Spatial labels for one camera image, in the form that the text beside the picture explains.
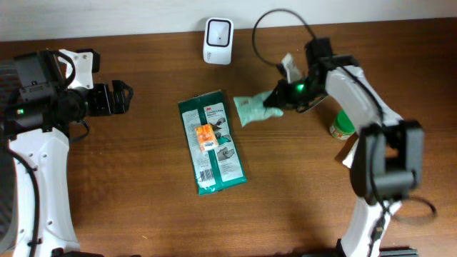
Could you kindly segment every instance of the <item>can lid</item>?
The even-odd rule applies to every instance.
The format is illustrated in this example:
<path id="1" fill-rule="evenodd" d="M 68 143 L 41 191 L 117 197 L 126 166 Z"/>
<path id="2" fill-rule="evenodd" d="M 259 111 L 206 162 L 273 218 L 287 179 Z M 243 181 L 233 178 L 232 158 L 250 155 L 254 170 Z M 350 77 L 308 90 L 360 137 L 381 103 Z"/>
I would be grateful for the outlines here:
<path id="1" fill-rule="evenodd" d="M 354 133 L 356 129 L 344 111 L 340 111 L 335 120 L 335 125 L 344 133 Z"/>

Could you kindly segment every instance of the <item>black wire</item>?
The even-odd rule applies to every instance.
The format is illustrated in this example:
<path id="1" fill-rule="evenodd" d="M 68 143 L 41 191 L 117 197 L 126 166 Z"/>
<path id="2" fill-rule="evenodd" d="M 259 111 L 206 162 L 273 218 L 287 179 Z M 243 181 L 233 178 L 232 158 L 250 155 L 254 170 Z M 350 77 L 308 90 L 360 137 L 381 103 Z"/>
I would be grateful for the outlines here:
<path id="1" fill-rule="evenodd" d="M 36 181 L 36 177 L 34 175 L 34 172 L 37 171 L 38 169 L 30 167 L 30 165 L 27 163 L 26 160 L 24 160 L 24 158 L 22 158 L 22 156 L 18 155 L 18 153 L 7 148 L 5 144 L 3 146 L 1 146 L 1 148 L 11 157 L 18 160 L 19 163 L 24 165 L 24 168 L 26 169 L 27 173 L 30 175 L 31 184 L 34 188 L 34 198 L 35 198 L 34 228 L 32 231 L 31 242 L 27 244 L 28 246 L 30 246 L 29 257 L 34 257 L 35 251 L 36 251 L 36 245 L 39 244 L 38 226 L 39 226 L 39 219 L 40 219 L 40 197 L 39 197 L 39 190 L 38 190 L 38 182 Z"/>
<path id="2" fill-rule="evenodd" d="M 60 52 L 60 51 L 52 51 L 51 53 L 53 55 L 55 55 L 55 56 L 61 57 L 65 61 L 67 61 L 70 64 L 71 68 L 72 68 L 70 76 L 68 78 L 66 78 L 65 81 L 64 81 L 64 87 L 62 88 L 62 90 L 64 90 L 68 86 L 70 86 L 71 82 L 73 82 L 74 78 L 76 77 L 76 67 L 74 66 L 73 60 L 69 56 L 63 54 L 62 52 Z"/>
<path id="3" fill-rule="evenodd" d="M 70 143 L 76 143 L 78 141 L 81 141 L 83 140 L 86 136 L 89 135 L 89 132 L 91 131 L 91 129 L 89 128 L 89 125 L 87 124 L 87 122 L 85 120 L 82 120 L 81 121 L 81 124 L 84 125 L 84 127 L 86 128 L 86 133 L 84 135 L 81 135 L 81 136 L 77 136 L 76 138 L 70 138 L 69 139 L 69 142 Z"/>
<path id="4" fill-rule="evenodd" d="M 310 33 L 311 37 L 313 39 L 316 39 L 316 35 L 314 34 L 313 30 L 311 29 L 311 27 L 306 23 L 306 21 L 301 18 L 300 15 L 298 15 L 295 11 L 291 11 L 291 10 L 288 10 L 288 9 L 273 9 L 271 11 L 268 11 L 266 12 L 264 15 L 262 15 L 256 22 L 256 24 L 254 25 L 254 28 L 252 30 L 252 47 L 254 49 L 254 52 L 256 53 L 257 57 L 262 60 L 262 62 L 264 62 L 265 64 L 268 64 L 269 66 L 276 66 L 275 63 L 272 63 L 270 61 L 267 61 L 265 60 L 261 55 L 260 53 L 258 52 L 257 50 L 257 46 L 256 46 L 256 30 L 257 30 L 257 26 L 258 24 L 260 23 L 260 21 L 267 15 L 273 13 L 273 12 L 277 12 L 277 11 L 282 11 L 282 12 L 286 12 L 286 13 L 289 13 L 289 14 L 292 14 L 294 15 L 295 17 L 297 17 L 301 23 L 303 23 L 303 25 L 305 26 L 305 28 L 308 30 L 308 32 Z"/>
<path id="5" fill-rule="evenodd" d="M 438 212 L 436 210 L 436 207 L 427 199 L 420 197 L 420 196 L 407 196 L 405 199 L 402 199 L 401 202 L 416 202 L 416 203 L 422 203 L 426 206 L 428 206 L 431 210 L 430 214 L 426 216 L 420 216 L 420 217 L 401 217 L 398 215 L 392 216 L 393 220 L 399 221 L 401 223 L 409 224 L 409 225 L 424 225 L 427 223 L 432 222 L 437 216 Z"/>

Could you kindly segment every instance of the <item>green led light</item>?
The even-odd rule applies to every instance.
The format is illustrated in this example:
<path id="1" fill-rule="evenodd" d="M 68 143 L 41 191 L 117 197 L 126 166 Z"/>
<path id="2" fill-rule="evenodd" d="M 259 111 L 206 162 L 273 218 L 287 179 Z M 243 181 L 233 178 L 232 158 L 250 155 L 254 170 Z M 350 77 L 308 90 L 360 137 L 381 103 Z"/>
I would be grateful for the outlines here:
<path id="1" fill-rule="evenodd" d="M 304 88 L 305 88 L 305 84 L 299 84 L 299 85 L 297 86 L 297 90 L 298 90 L 298 91 L 303 91 Z"/>

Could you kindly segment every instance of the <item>orange label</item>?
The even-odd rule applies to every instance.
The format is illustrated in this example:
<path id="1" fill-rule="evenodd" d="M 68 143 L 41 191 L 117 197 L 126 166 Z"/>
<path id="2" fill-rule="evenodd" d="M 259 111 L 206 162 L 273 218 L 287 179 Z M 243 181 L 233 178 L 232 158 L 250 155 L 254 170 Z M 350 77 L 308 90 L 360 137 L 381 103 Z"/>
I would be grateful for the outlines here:
<path id="1" fill-rule="evenodd" d="M 209 151 L 219 146 L 217 138 L 214 135 L 213 127 L 211 124 L 206 124 L 200 127 L 196 127 L 197 138 L 199 139 L 200 150 Z"/>

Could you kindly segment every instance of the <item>white sticker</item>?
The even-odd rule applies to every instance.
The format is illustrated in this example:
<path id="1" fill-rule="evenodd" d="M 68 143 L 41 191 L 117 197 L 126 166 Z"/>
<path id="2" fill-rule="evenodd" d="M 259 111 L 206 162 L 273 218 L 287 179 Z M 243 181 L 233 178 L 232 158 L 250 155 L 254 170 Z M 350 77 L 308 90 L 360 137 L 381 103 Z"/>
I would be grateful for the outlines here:
<path id="1" fill-rule="evenodd" d="M 219 171 L 223 182 L 243 176 L 243 170 L 238 159 L 235 144 L 230 136 L 226 112 L 222 103 L 204 107 L 206 121 L 211 124 L 214 134 L 219 141 L 216 153 Z"/>
<path id="2" fill-rule="evenodd" d="M 208 153 L 201 152 L 199 140 L 195 132 L 195 128 L 201 126 L 199 111 L 187 111 L 182 116 L 197 183 L 201 188 L 213 186 L 216 184 L 216 181 L 214 180 L 213 170 L 211 169 L 211 162 L 209 161 Z"/>
<path id="3" fill-rule="evenodd" d="M 287 82 L 289 82 L 290 84 L 295 81 L 299 81 L 303 77 L 300 69 L 297 68 L 297 66 L 293 62 L 293 57 L 291 54 L 287 53 L 281 61 L 281 63 L 283 64 L 283 67 L 286 70 Z"/>

